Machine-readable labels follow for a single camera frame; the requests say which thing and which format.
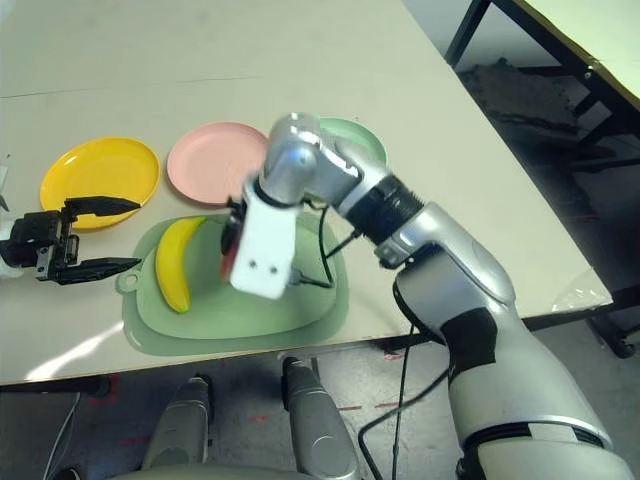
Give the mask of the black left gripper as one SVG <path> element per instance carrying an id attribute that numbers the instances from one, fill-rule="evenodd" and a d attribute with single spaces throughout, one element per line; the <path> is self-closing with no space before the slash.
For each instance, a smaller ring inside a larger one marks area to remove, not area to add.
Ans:
<path id="1" fill-rule="evenodd" d="M 80 215 L 122 215 L 137 210 L 137 202 L 118 197 L 68 198 L 61 211 L 28 213 L 1 228 L 1 266 L 9 276 L 32 269 L 39 281 L 74 285 L 126 272 L 140 258 L 104 257 L 77 263 L 79 237 L 71 226 Z"/>

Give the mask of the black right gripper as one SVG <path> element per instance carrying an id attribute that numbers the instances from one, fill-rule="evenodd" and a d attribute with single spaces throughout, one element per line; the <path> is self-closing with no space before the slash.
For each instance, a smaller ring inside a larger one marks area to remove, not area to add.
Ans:
<path id="1" fill-rule="evenodd" d="M 246 202 L 229 197 L 226 207 L 229 209 L 229 215 L 222 231 L 223 255 L 229 255 L 240 241 L 246 215 Z"/>

